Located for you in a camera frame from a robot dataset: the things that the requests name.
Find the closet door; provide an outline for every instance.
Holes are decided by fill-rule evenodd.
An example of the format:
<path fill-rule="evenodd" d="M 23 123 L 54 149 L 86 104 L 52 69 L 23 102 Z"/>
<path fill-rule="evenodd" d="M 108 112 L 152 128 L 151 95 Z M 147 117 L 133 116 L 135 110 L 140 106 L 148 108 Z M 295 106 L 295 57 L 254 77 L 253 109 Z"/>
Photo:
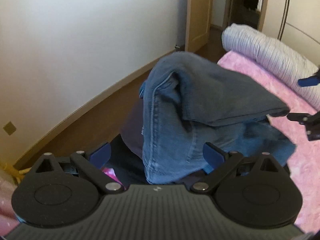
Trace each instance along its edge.
<path fill-rule="evenodd" d="M 281 41 L 314 64 L 320 65 L 320 44 L 301 31 L 286 24 Z"/>
<path fill-rule="evenodd" d="M 286 23 L 320 43 L 320 0 L 290 0 Z"/>

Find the wooden door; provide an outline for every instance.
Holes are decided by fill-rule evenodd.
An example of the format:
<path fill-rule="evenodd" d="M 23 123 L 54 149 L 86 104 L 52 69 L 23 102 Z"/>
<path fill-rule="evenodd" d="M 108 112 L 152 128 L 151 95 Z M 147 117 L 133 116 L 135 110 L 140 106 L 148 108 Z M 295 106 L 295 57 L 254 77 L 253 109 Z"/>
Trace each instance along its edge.
<path fill-rule="evenodd" d="M 196 52 L 209 41 L 212 0 L 188 0 L 186 51 Z"/>

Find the dark blue clothing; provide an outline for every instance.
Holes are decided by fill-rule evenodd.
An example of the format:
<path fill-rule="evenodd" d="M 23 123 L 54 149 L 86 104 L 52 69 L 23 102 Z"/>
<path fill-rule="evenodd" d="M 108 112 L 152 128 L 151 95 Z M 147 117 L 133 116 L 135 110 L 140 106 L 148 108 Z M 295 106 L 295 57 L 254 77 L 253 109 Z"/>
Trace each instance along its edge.
<path fill-rule="evenodd" d="M 245 156 L 270 152 L 281 165 L 295 146 L 266 119 L 286 115 L 288 106 L 238 72 L 195 54 L 162 58 L 140 89 L 147 181 L 165 184 L 204 169 L 205 142 Z"/>

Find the silver rivet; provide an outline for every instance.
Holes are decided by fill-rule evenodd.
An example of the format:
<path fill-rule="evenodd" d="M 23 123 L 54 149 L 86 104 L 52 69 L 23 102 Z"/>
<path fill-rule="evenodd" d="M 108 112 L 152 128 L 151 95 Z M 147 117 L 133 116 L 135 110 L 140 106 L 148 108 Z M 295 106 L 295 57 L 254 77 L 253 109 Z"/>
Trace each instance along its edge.
<path fill-rule="evenodd" d="M 116 191 L 116 190 L 121 189 L 121 184 L 117 183 L 117 182 L 110 182 L 110 183 L 106 184 L 106 189 Z"/>
<path fill-rule="evenodd" d="M 202 191 L 202 190 L 208 189 L 209 185 L 206 184 L 205 182 L 196 182 L 195 184 L 193 184 L 193 188 L 195 190 Z"/>

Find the pink bed sheet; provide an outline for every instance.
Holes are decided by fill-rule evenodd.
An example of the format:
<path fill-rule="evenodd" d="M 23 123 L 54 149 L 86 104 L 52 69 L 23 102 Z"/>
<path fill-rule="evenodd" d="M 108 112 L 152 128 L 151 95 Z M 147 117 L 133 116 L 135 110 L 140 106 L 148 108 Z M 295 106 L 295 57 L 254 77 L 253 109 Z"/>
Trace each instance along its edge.
<path fill-rule="evenodd" d="M 281 98 L 291 112 L 315 114 L 317 111 L 256 62 L 230 51 L 218 62 L 223 68 L 250 76 L 268 91 Z M 305 128 L 286 117 L 271 118 L 271 124 L 297 145 L 288 161 L 291 178 L 303 196 L 303 206 L 296 225 L 303 231 L 320 229 L 320 140 L 309 142 Z"/>
<path fill-rule="evenodd" d="M 0 236 L 6 235 L 19 224 L 11 206 L 11 196 L 15 188 L 0 176 Z"/>

